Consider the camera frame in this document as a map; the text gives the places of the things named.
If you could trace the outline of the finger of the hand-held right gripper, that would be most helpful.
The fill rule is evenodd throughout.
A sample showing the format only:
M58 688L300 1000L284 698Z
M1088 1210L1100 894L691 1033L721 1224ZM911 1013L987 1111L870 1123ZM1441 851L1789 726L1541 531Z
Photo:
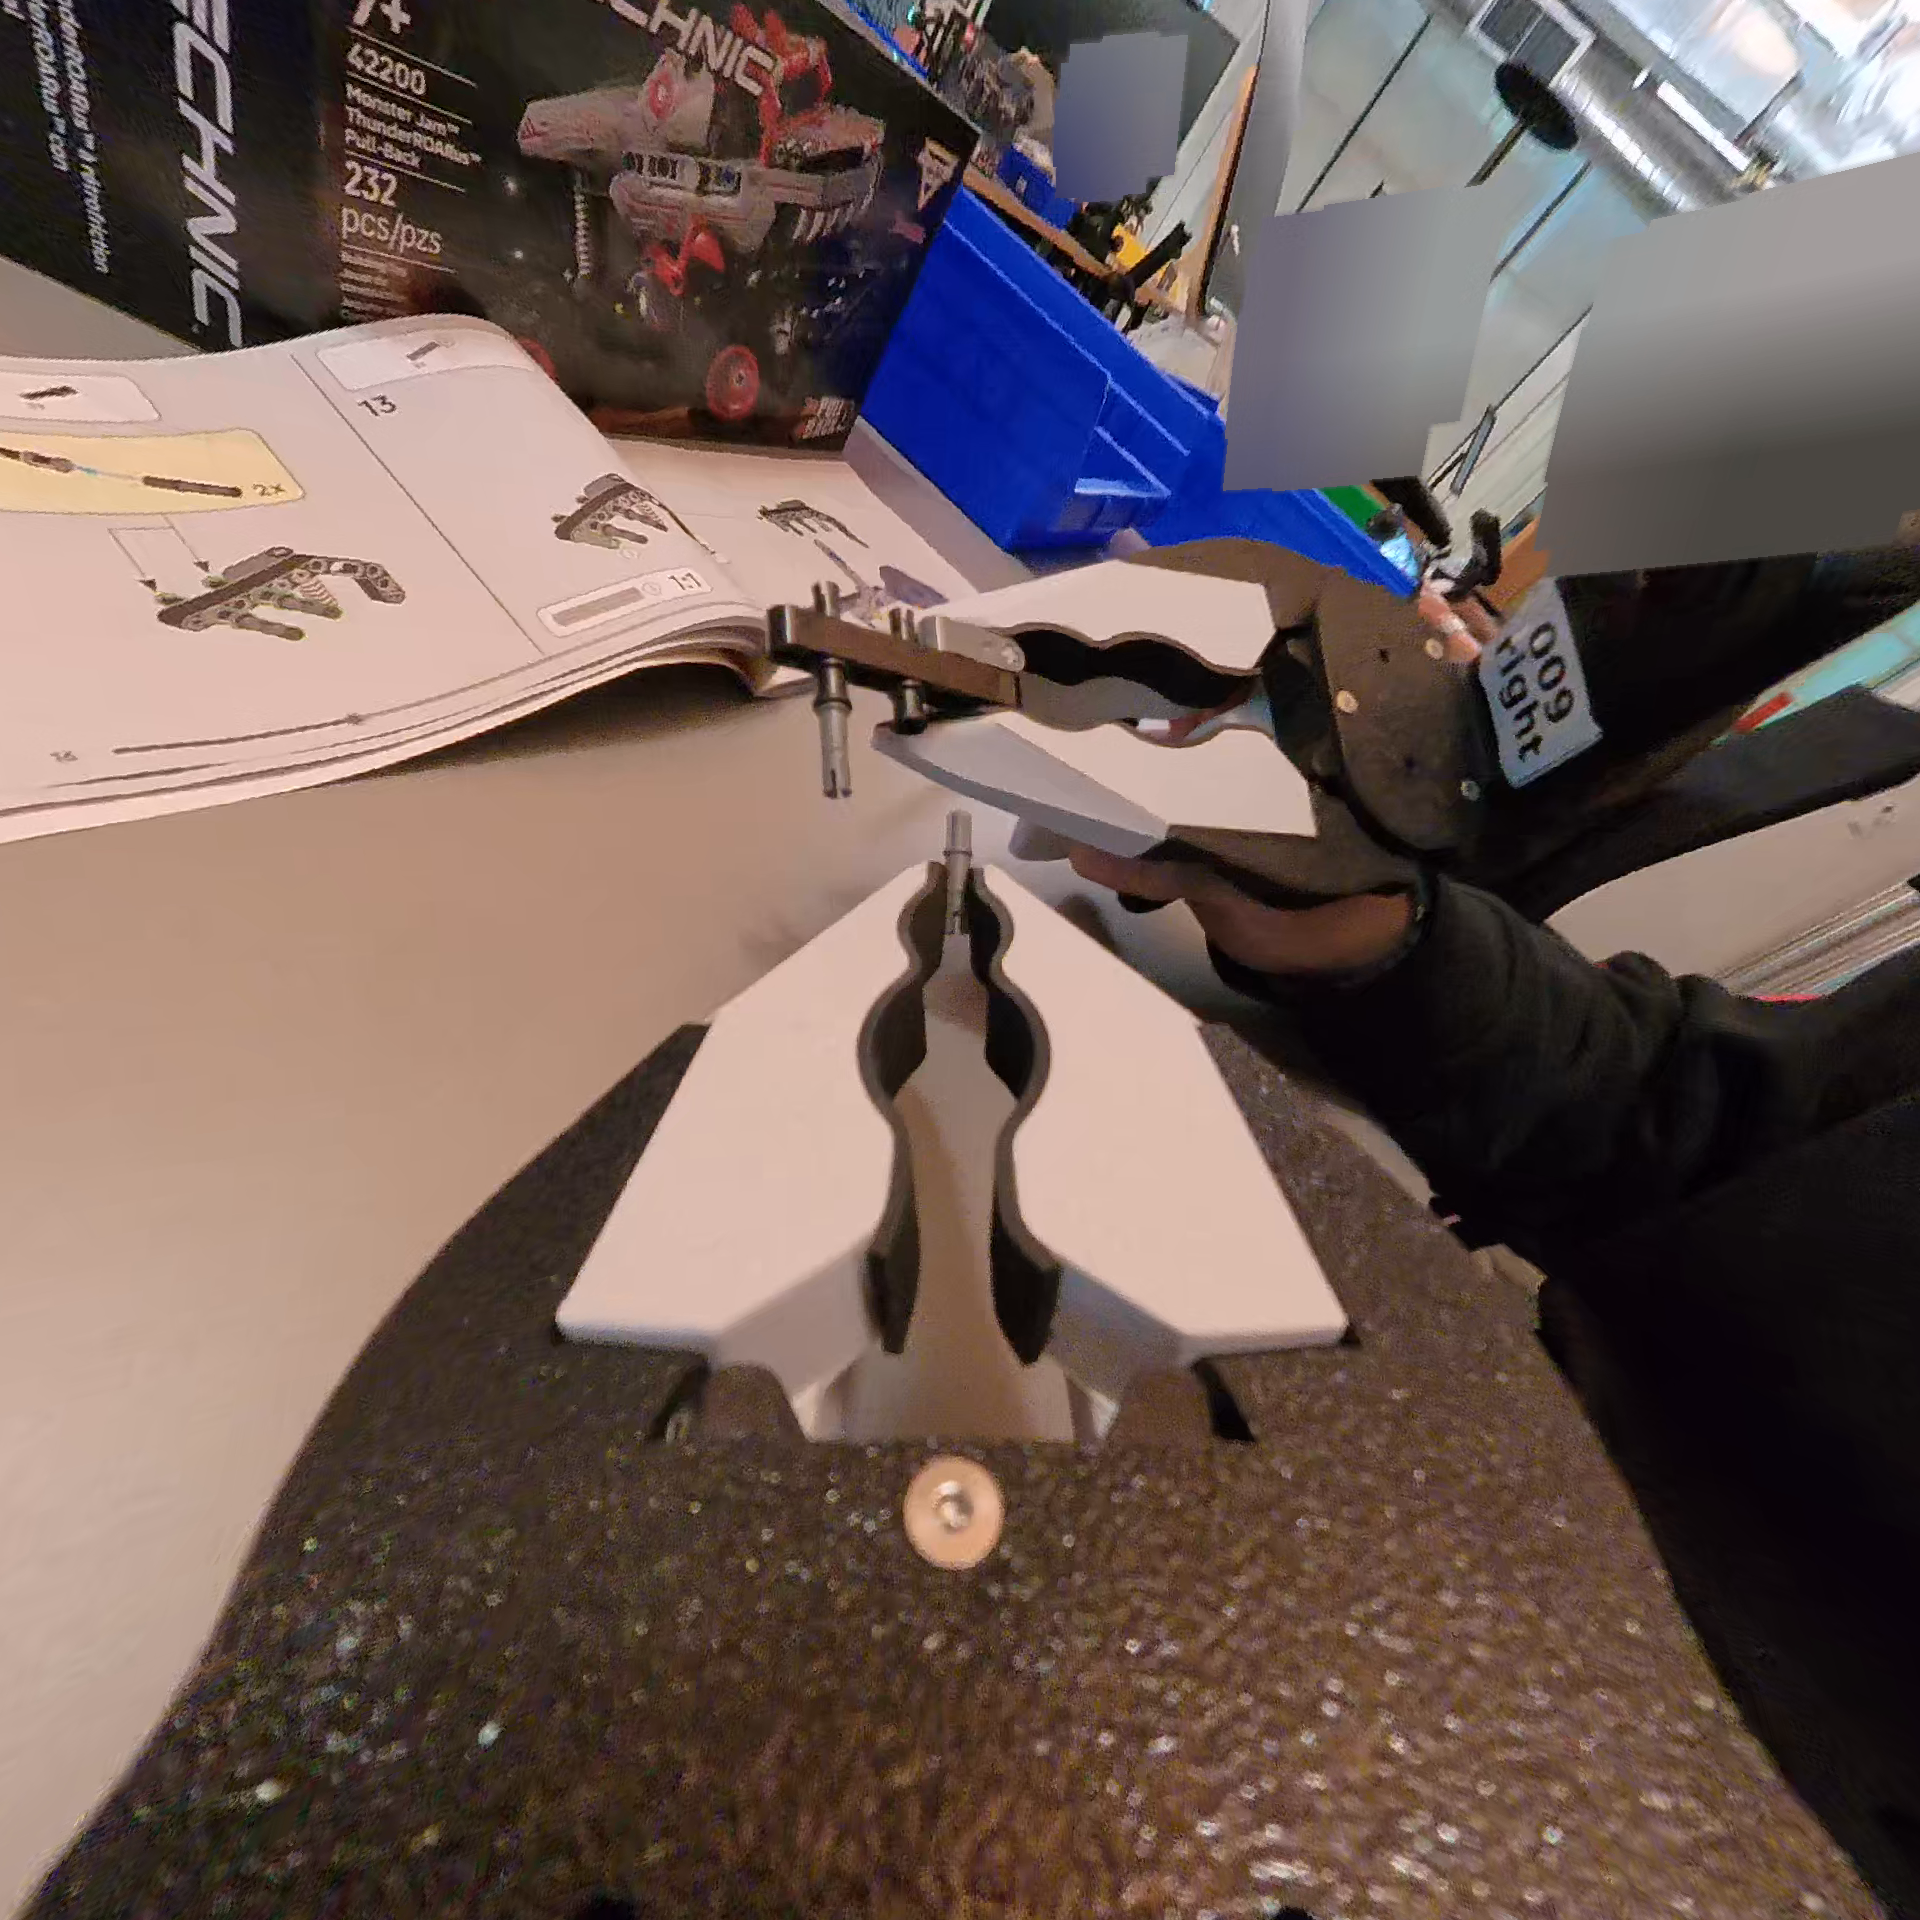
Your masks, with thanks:
M874 749L951 793L1098 853L1142 857L1191 831L1314 841L1306 777L1281 751L1261 686L1197 698L1136 682L1017 684L981 716L891 722Z
M1138 557L947 602L921 648L1017 650L1021 710L1239 710L1316 606L1300 557Z

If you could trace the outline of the open instruction booklet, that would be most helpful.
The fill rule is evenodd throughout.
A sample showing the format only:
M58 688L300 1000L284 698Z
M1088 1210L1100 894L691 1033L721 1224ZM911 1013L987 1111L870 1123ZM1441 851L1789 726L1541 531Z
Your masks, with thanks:
M351 781L971 591L836 454L610 440L478 320L4 358L6 847Z

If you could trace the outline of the person's black clothing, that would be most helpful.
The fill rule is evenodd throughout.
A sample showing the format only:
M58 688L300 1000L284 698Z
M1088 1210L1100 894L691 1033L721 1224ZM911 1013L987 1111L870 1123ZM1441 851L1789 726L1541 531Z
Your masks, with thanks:
M1457 892L1436 1184L1543 1333L1702 1637L1916 1917L1916 954L1801 1004L1590 964Z

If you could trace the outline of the printed sheet on board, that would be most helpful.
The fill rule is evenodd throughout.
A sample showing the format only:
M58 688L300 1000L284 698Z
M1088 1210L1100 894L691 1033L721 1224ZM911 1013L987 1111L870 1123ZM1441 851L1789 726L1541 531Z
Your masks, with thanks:
M1219 140L1217 164L1207 199L1201 209L1201 223L1185 253L1183 319L1191 326L1203 324L1207 315L1207 287L1211 283L1215 259L1227 229L1227 209L1231 205L1231 195L1241 166L1247 128L1253 116L1253 102L1259 90L1259 78L1261 62L1257 60L1249 66L1239 84L1233 110Z

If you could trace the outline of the black round ceiling fixture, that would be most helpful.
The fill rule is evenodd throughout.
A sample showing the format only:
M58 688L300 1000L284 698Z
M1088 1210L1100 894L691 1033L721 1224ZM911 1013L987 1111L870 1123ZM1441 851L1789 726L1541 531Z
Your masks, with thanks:
M1580 128L1576 116L1549 82L1521 62L1501 62L1493 74L1495 94L1509 116L1503 152L1529 140L1553 154L1571 154Z

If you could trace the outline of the wooden table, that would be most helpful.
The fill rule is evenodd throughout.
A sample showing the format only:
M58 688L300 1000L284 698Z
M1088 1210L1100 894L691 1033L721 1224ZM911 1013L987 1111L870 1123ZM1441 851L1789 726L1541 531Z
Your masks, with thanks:
M1058 257L1070 263L1074 273L1086 279L1092 287L1100 289L1108 301L1118 301L1130 311L1148 313L1154 317L1175 320L1187 319L1185 307L1160 285L1160 277L1136 287L1126 273L1080 247L1066 231L1044 221L1028 205L1023 205L1021 199L999 180L987 176L973 164L965 170L965 181L977 199L981 199L985 205L991 205L997 215L1005 217L1015 227L1021 227L1036 243L1054 249Z

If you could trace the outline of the person's right hand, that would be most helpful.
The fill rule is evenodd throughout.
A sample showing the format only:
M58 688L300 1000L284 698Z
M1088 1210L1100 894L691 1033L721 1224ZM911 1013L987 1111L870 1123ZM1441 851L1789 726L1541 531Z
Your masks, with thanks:
M1261 980L1344 978L1390 968L1424 920L1420 894L1277 906L1185 861L1126 859L1068 845L1068 867L1116 898L1185 906L1217 966Z

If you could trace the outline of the grey desk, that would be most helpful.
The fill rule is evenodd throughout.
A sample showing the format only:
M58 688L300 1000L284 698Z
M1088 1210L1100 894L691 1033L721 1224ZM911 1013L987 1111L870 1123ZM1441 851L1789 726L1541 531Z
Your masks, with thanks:
M669 1444L554 1313L701 1021L941 837L723 674L447 757L4 849L4 1917L665 1911L747 1853L931 1915L1197 1913L1245 1810L1122 1710L1171 1522L997 1448Z

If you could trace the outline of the black toy set box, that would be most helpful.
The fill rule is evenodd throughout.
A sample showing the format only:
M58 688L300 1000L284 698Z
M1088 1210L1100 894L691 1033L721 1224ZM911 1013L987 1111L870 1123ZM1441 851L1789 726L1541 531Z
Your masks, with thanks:
M457 317L840 448L979 132L842 5L6 3L4 257L201 350Z

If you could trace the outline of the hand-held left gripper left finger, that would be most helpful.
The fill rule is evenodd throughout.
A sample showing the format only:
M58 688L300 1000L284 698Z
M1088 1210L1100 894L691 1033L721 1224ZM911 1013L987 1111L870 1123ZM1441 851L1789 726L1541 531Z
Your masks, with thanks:
M919 898L901 870L717 1009L558 1309L566 1339L762 1369L810 1440L840 1434L882 1343L866 1256L895 1170L858 1037L909 978Z

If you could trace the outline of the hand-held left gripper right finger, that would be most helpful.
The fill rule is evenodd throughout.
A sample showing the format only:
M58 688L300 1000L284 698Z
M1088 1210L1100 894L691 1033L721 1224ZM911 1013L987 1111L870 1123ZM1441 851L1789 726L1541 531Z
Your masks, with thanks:
M1197 1019L1009 874L969 882L995 1146L993 1301L1102 1438L1146 1379L1342 1343L1348 1313Z

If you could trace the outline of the silver ceiling duct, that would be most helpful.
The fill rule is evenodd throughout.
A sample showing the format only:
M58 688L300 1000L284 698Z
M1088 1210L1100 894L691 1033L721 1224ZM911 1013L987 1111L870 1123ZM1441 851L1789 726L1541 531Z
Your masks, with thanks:
M1428 5L1533 72L1650 211L1723 203L1918 148L1914 3Z

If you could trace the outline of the black toy beam assembly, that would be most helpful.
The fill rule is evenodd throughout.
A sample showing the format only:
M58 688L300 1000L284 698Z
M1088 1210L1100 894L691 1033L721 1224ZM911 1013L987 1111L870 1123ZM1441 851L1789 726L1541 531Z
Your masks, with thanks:
M893 610L884 626L844 614L838 589L766 614L768 660L812 680L822 793L852 799L852 690L882 694L899 735L989 714L1017 714L1025 656L1011 636L941 614Z

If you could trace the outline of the blue plastic bin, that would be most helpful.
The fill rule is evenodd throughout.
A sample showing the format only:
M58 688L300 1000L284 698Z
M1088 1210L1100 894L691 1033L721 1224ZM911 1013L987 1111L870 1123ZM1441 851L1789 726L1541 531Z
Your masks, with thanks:
M1257 541L1400 596L1418 591L1418 567L1406 539L1376 541L1364 523L1318 491L1183 493L1146 525L1140 539L1152 547Z
M1152 366L969 189L860 418L1015 555L1140 533L1225 469L1215 400Z

